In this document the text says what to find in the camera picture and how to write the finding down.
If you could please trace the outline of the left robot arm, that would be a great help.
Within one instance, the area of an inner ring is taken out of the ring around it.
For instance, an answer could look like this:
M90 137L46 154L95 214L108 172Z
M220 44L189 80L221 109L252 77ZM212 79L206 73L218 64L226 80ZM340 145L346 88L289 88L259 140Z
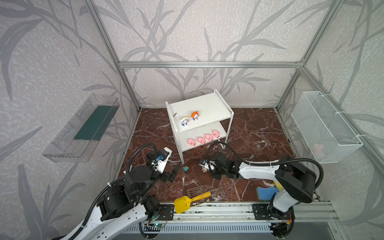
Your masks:
M179 171L160 173L154 166L138 166L107 185L91 204L85 219L63 240L112 240L130 227L174 217L174 204L161 204L148 193L158 180L172 182Z

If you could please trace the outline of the orange blue cat figurine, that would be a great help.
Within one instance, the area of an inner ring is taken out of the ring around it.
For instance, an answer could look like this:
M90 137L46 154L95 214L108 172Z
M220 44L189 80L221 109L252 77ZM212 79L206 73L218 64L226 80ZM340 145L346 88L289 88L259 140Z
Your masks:
M197 121L198 120L198 118L199 118L199 112L198 111L194 111L194 112L192 112L192 114L191 114L191 118L194 120L194 121Z

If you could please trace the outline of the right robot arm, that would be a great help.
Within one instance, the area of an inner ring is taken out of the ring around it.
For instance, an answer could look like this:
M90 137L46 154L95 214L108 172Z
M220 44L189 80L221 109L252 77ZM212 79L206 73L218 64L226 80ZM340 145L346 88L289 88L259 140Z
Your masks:
M272 162L232 161L221 152L214 152L210 159L203 159L199 165L220 180L223 176L236 180L264 179L279 183L283 189L275 193L269 203L270 213L285 213L298 203L309 204L313 194L322 181L319 176L306 167L303 162L311 159L291 159Z

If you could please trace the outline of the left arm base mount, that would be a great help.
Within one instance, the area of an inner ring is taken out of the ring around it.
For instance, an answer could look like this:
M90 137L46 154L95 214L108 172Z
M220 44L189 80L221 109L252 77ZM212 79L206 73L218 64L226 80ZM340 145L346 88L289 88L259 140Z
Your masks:
M148 220L171 221L175 214L174 203L160 203L156 196L146 197L142 204L146 209Z

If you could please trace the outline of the pink pig toy pair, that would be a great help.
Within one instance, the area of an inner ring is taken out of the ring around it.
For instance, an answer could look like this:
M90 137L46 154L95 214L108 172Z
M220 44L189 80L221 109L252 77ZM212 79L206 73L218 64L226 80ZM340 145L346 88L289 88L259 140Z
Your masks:
M203 137L197 137L197 141L198 141L200 144L205 144L205 143L206 143L206 140L205 140Z
M188 139L188 144L194 147L196 145L196 141L194 139Z

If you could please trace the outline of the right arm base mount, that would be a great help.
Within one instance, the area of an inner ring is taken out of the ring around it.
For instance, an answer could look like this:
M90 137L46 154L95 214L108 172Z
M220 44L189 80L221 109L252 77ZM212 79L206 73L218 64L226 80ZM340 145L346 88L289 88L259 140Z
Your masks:
M292 218L294 208L290 207L286 212L281 212L274 207L270 207L270 204L253 204L252 212L255 220L265 221L288 221Z

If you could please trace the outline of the white blue small figurine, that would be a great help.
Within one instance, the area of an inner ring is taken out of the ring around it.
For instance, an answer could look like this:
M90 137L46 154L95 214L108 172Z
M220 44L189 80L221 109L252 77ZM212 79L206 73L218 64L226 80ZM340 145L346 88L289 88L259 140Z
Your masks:
M180 120L180 123L182 124L183 127L186 127L188 125L189 119L188 117L184 117Z

